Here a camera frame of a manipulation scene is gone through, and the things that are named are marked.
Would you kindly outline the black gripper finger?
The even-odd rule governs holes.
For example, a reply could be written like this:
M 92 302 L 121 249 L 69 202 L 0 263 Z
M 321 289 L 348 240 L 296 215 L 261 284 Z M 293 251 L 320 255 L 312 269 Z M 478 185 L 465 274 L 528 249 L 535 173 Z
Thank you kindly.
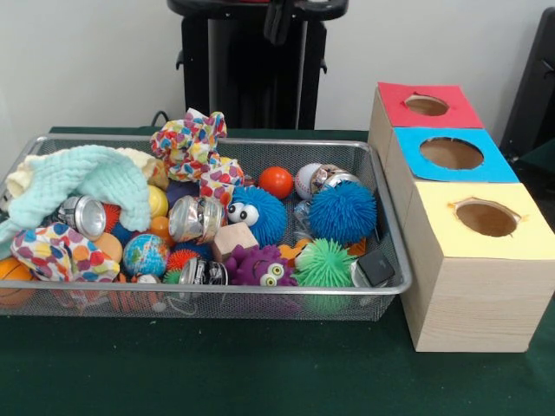
M 271 0 L 268 3 L 264 20 L 264 38 L 272 44 L 279 44 L 282 2 Z
M 280 34 L 286 35 L 291 26 L 291 19 L 295 8 L 294 0 L 283 0 L 281 3 Z

